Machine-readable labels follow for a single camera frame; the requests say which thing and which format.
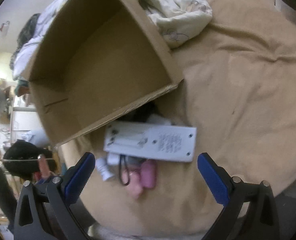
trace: blue gripper pad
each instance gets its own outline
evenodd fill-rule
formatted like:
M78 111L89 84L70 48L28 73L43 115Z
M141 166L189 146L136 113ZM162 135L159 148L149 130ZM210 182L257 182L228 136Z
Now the blue gripper pad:
M198 170L206 181L212 195L218 204L226 206L229 202L229 191L203 154L198 156Z
M91 173L95 168L96 160L94 155L92 153L86 154L88 154L88 156L79 166L79 168L74 171L73 177L65 186L64 197L67 206L76 203L88 179L90 178Z

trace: tan blanket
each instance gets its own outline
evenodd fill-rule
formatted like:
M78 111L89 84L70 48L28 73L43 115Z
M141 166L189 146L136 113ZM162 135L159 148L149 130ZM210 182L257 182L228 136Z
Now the tan blanket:
M192 163L158 162L158 181L138 201L93 172L81 199L106 227L129 235L206 231L218 205L198 172L209 155L246 182L268 180L279 194L296 179L296 26L273 0L208 0L213 21L173 51L185 82L156 103L176 124L198 129ZM64 145L69 166L102 151L103 129Z

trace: white blanket with drawings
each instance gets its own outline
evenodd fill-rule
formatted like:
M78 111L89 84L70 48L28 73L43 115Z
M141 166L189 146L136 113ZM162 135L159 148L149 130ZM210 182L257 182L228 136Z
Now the white blanket with drawings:
M17 79L41 43L52 20L67 0L55 0L40 15L34 37L18 53L13 70ZM170 48L197 36L212 19L207 0L139 0Z

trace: cardboard box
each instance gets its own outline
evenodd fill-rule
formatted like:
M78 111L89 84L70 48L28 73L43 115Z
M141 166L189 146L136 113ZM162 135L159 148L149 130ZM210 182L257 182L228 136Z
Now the cardboard box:
M25 77L53 144L97 129L183 79L137 0L69 0Z

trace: silver bolt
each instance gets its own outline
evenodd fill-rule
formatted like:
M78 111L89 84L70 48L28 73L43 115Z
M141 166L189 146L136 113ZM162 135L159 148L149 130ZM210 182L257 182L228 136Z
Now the silver bolt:
M53 182L53 183L58 183L58 182L60 182L60 180L61 180L60 177L54 177L54 178L52 179L52 182Z
M26 181L24 182L24 187L29 186L29 184L30 184L30 181L29 181L29 180L26 180Z
M238 176L233 176L233 177L232 177L232 180L233 180L235 183L239 183L239 182L241 182L241 179L240 179Z
M269 187L270 186L270 183L266 180L263 180L262 183L266 186L266 187Z

